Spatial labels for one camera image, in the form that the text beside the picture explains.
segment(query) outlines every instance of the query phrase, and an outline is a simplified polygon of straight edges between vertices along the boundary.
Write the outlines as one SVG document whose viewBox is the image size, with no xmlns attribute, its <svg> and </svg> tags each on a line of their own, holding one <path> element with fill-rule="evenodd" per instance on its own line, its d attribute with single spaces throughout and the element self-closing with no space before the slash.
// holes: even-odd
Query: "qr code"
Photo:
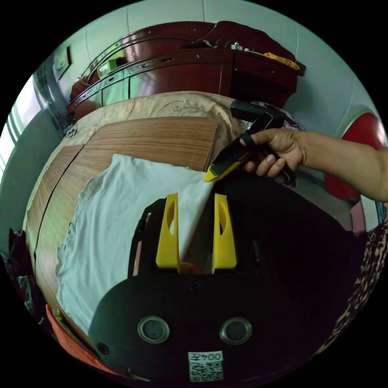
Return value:
<svg viewBox="0 0 388 388">
<path fill-rule="evenodd" d="M 190 381 L 205 382 L 223 380 L 222 361 L 214 363 L 190 363 Z"/>
</svg>

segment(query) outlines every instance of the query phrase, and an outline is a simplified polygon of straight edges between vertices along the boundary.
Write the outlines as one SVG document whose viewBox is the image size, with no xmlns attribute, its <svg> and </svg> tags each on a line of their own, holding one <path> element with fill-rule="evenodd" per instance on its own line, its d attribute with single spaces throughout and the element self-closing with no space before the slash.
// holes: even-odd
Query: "window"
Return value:
<svg viewBox="0 0 388 388">
<path fill-rule="evenodd" d="M 0 182 L 5 166 L 15 147 L 12 137 L 17 141 L 26 126 L 40 112 L 41 107 L 45 108 L 46 106 L 47 103 L 43 100 L 41 95 L 35 91 L 33 78 L 31 76 L 18 95 L 0 136 Z"/>
<path fill-rule="evenodd" d="M 9 157 L 11 156 L 14 146 L 15 145 L 8 131 L 8 126 L 7 124 L 5 124 L 3 132 L 0 136 L 0 182 L 1 178 L 3 177 L 5 166 L 8 162 Z"/>
<path fill-rule="evenodd" d="M 41 105 L 46 107 L 46 103 L 39 95 L 40 104 L 34 88 L 32 76 L 24 85 L 18 95 L 12 113 L 19 133 L 22 133 L 31 120 L 40 112 Z"/>
</svg>

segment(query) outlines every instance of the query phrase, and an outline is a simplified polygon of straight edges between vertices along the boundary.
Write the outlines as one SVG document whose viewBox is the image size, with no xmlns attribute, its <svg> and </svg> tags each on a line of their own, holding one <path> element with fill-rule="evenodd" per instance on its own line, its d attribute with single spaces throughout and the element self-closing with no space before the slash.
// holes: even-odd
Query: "leopard print fabric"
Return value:
<svg viewBox="0 0 388 388">
<path fill-rule="evenodd" d="M 360 268 L 360 275 L 354 284 L 354 290 L 348 299 L 348 308 L 338 318 L 335 328 L 327 341 L 318 349 L 316 354 L 328 348 L 350 322 L 361 311 L 375 288 L 384 267 L 388 252 L 388 219 L 384 223 L 368 232 L 364 258 Z"/>
</svg>

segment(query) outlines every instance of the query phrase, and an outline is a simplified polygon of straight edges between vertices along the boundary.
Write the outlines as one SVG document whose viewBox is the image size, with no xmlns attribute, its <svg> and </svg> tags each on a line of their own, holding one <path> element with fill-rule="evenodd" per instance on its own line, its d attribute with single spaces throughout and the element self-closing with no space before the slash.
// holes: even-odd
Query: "label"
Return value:
<svg viewBox="0 0 388 388">
<path fill-rule="evenodd" d="M 222 351 L 189 352 L 191 382 L 218 381 L 224 379 Z"/>
</svg>

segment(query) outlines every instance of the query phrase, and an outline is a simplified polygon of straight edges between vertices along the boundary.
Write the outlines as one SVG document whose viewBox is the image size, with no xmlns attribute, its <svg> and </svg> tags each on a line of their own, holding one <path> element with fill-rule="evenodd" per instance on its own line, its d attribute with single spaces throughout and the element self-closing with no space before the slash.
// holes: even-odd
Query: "picture frame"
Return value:
<svg viewBox="0 0 388 388">
<path fill-rule="evenodd" d="M 70 46 L 65 47 L 58 55 L 54 57 L 54 65 L 53 65 L 53 71 L 54 71 L 54 77 L 55 80 L 58 82 L 65 71 L 70 67 L 71 65 L 71 58 L 70 58 Z"/>
</svg>

